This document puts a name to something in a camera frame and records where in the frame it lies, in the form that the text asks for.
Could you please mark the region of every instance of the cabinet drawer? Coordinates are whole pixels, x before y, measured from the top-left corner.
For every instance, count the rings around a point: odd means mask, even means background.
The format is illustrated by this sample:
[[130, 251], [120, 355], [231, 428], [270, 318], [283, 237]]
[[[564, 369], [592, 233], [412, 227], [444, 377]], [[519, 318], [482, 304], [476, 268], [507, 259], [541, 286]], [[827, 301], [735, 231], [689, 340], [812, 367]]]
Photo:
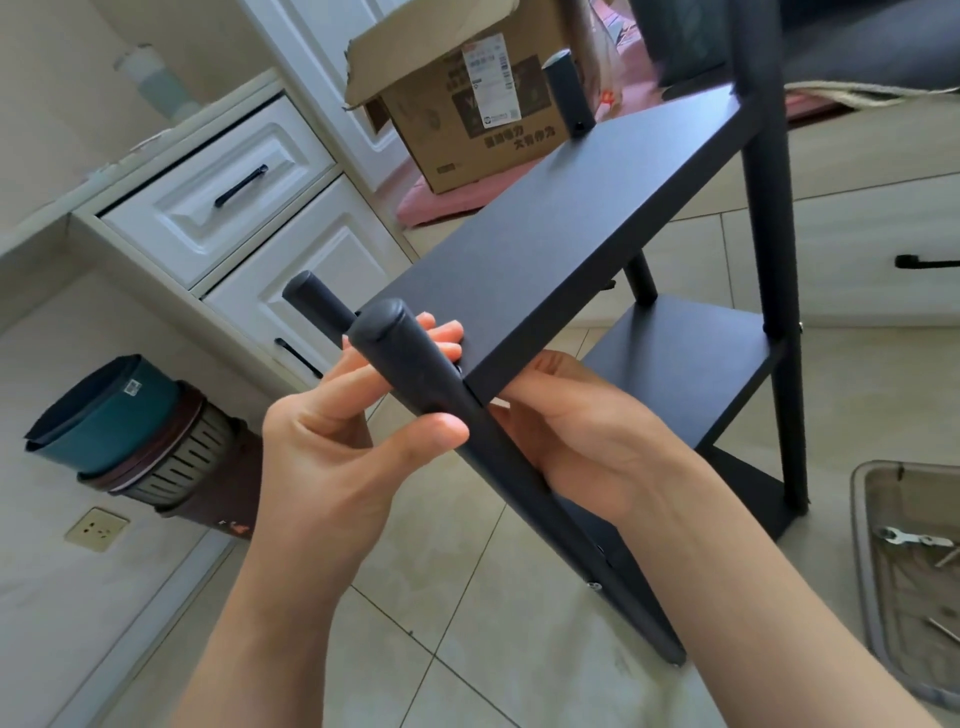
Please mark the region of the cabinet drawer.
[[[669, 223], [643, 251], [661, 293], [732, 305], [719, 215]], [[634, 294], [622, 271], [615, 280], [614, 289], [594, 296], [573, 319], [573, 326], [610, 326], [634, 303]]]
[[204, 301], [304, 382], [315, 384], [310, 367], [328, 371], [340, 351], [283, 300], [283, 286], [300, 271], [312, 271], [357, 309], [409, 266], [373, 210], [342, 176]]
[[286, 97], [103, 216], [187, 288], [334, 164]]
[[[800, 308], [808, 322], [960, 319], [960, 268], [902, 270], [897, 255], [960, 259], [960, 175], [874, 187], [794, 205]], [[733, 302], [760, 310], [747, 210], [723, 215]]]

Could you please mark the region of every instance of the black drawer handle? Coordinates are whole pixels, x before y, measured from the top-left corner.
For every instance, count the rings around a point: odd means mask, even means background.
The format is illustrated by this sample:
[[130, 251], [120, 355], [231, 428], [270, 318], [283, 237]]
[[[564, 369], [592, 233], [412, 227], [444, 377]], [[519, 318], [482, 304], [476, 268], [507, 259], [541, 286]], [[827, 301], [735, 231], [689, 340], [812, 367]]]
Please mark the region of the black drawer handle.
[[928, 268], [960, 268], [960, 260], [920, 260], [919, 255], [898, 255], [894, 266], [903, 271], [923, 271]]
[[299, 362], [300, 364], [302, 364], [304, 367], [306, 367], [307, 369], [309, 369], [309, 370], [310, 370], [310, 373], [311, 373], [313, 376], [315, 376], [317, 379], [323, 379], [323, 378], [324, 378], [324, 373], [323, 373], [323, 372], [321, 372], [321, 371], [320, 371], [319, 369], [317, 369], [313, 364], [311, 364], [311, 363], [308, 362], [306, 359], [304, 359], [304, 358], [300, 355], [300, 352], [298, 352], [298, 351], [297, 351], [296, 349], [294, 349], [292, 346], [290, 346], [289, 344], [287, 344], [287, 342], [285, 342], [285, 341], [284, 341], [283, 339], [281, 339], [279, 336], [278, 336], [276, 339], [274, 339], [274, 343], [275, 343], [277, 346], [281, 347], [282, 349], [287, 350], [287, 351], [288, 351], [289, 353], [291, 353], [293, 356], [295, 356], [295, 357], [297, 358], [298, 362]]
[[224, 194], [222, 194], [220, 197], [214, 200], [213, 206], [216, 207], [217, 209], [220, 209], [221, 207], [226, 205], [229, 202], [230, 198], [233, 197], [233, 195], [235, 195], [237, 192], [239, 192], [241, 189], [246, 187], [248, 184], [250, 184], [254, 180], [258, 180], [259, 178], [267, 174], [268, 169], [269, 167], [267, 167], [266, 164], [261, 164], [259, 167], [257, 167], [252, 172], [250, 172], [250, 174], [247, 175], [243, 180], [235, 184], [229, 190], [224, 192]]

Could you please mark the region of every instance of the floor tile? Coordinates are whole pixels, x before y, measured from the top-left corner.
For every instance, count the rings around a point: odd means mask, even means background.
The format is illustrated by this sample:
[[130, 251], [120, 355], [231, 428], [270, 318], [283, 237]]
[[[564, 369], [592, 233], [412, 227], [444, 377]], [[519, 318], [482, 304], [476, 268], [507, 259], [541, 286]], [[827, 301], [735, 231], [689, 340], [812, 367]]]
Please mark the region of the floor tile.
[[[246, 545], [207, 582], [133, 679], [101, 728], [160, 728], [180, 701], [204, 652]], [[326, 661], [324, 728], [396, 727], [417, 693], [430, 653], [355, 590], [337, 607]]]
[[513, 728], [515, 724], [439, 660], [427, 670], [403, 728]]
[[552, 349], [555, 352], [568, 353], [570, 356], [576, 356], [584, 343], [584, 339], [587, 337], [588, 331], [589, 329], [587, 328], [565, 328], [554, 336], [550, 343], [544, 348]]
[[603, 338], [603, 335], [609, 331], [608, 328], [591, 328], [587, 331], [587, 336], [584, 339], [584, 345], [580, 347], [580, 351], [577, 353], [577, 358], [584, 358], [593, 347], [596, 346], [597, 342]]
[[333, 619], [326, 658], [324, 728], [395, 728], [430, 653], [353, 589]]
[[437, 653], [521, 726], [638, 726], [667, 665], [511, 509]]
[[247, 554], [237, 544], [121, 694], [101, 728], [160, 728], [180, 702]]
[[[374, 441], [413, 419], [387, 398], [370, 422]], [[438, 458], [400, 487], [383, 538], [353, 585], [435, 650], [503, 507], [459, 455]]]
[[[591, 335], [584, 350], [599, 331]], [[812, 505], [781, 547], [857, 635], [851, 472], [874, 458], [960, 461], [957, 361], [960, 337], [949, 329], [814, 329], [804, 336]], [[718, 444], [780, 476], [769, 386]], [[666, 666], [510, 509], [438, 656], [524, 728], [723, 725], [695, 669]], [[937, 717], [960, 726], [960, 716]]]

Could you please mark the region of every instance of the stacked containers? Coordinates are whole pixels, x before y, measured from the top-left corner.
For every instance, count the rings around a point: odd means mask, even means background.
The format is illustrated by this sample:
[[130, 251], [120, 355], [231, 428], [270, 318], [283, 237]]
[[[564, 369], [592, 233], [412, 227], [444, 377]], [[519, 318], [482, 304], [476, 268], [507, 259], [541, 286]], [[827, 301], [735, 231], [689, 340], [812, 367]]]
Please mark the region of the stacked containers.
[[260, 438], [142, 356], [118, 357], [73, 387], [27, 433], [27, 451], [161, 516], [252, 534]]

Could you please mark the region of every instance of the shelf board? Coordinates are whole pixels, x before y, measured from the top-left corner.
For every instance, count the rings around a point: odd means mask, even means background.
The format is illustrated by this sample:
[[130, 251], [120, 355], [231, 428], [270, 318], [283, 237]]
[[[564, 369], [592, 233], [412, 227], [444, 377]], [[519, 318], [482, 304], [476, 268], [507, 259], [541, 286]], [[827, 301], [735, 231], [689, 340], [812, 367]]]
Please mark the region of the shelf board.
[[489, 402], [749, 141], [729, 86], [567, 141], [376, 297], [467, 332], [464, 381]]
[[783, 348], [747, 311], [660, 295], [632, 306], [584, 357], [694, 449], [711, 445], [773, 370]]
[[[786, 504], [783, 484], [719, 448], [713, 446], [704, 448], [702, 454], [754, 514], [770, 537], [776, 540], [782, 536], [787, 526], [797, 518], [797, 514]], [[558, 500], [593, 543], [600, 547], [607, 562], [636, 595], [646, 613], [653, 618], [669, 639], [683, 649], [653, 589], [647, 583], [633, 554], [623, 543], [616, 528], [565, 498], [558, 497]]]

